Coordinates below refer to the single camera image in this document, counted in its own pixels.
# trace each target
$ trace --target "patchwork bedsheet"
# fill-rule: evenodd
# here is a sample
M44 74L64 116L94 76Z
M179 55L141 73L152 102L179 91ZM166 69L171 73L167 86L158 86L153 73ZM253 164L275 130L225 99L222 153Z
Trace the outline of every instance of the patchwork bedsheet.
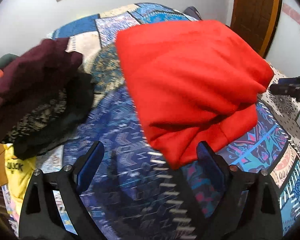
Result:
M100 74L103 70L96 75L106 86L120 76L113 68L118 60L111 45L116 33L168 20L195 19L163 5L138 3L76 20L48 37L70 37L69 50L84 54L88 72L93 64L112 62L107 76ZM106 53L97 54L101 49ZM273 70L272 82L284 77ZM107 239L194 239L197 225L187 215L164 157L147 143L124 79L116 84L98 97L77 136L65 143L63 165L73 164L95 140L104 144L105 157L81 199ZM300 215L300 103L267 91L256 108L257 125L218 154L243 171L266 169L271 174L285 234ZM181 171L202 216L211 216L223 192L213 184L209 164L198 160ZM63 205L57 204L67 230L75 232Z

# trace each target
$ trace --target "white wall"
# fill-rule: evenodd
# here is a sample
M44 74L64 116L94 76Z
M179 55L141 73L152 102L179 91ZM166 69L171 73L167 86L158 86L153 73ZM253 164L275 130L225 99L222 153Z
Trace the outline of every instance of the white wall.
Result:
M231 25L233 5L234 5L234 0L228 0L228 12L227 12L227 18L226 18L226 25L228 25L228 26Z
M180 11L195 6L203 18L226 23L228 0L3 0L0 56L20 55L47 33L80 17L136 2L160 3Z
M295 0L283 2L300 13ZM288 77L300 76L300 24L283 12L266 60Z

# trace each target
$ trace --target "yellow shirt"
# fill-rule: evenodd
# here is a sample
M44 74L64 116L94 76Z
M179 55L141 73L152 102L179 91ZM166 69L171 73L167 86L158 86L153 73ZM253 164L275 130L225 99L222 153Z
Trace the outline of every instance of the yellow shirt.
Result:
M20 160L14 155L13 144L3 145L5 149L5 170L11 200L16 204L16 212L20 215L23 198L25 197L30 178L35 170L36 157Z

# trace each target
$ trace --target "maroon sweater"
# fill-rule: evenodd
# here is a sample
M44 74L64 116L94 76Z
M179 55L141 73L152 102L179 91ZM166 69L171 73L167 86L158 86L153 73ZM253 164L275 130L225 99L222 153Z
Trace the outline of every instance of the maroon sweater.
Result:
M25 114L76 75L82 54L65 52L68 40L42 40L5 67L0 78L0 141Z

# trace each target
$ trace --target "red towel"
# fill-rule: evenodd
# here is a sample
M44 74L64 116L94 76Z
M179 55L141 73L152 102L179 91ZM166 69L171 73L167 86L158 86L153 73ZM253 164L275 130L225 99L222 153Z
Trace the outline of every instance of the red towel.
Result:
M196 160L200 141L218 151L257 124L257 94L274 73L222 23L139 25L116 47L145 136L172 168Z

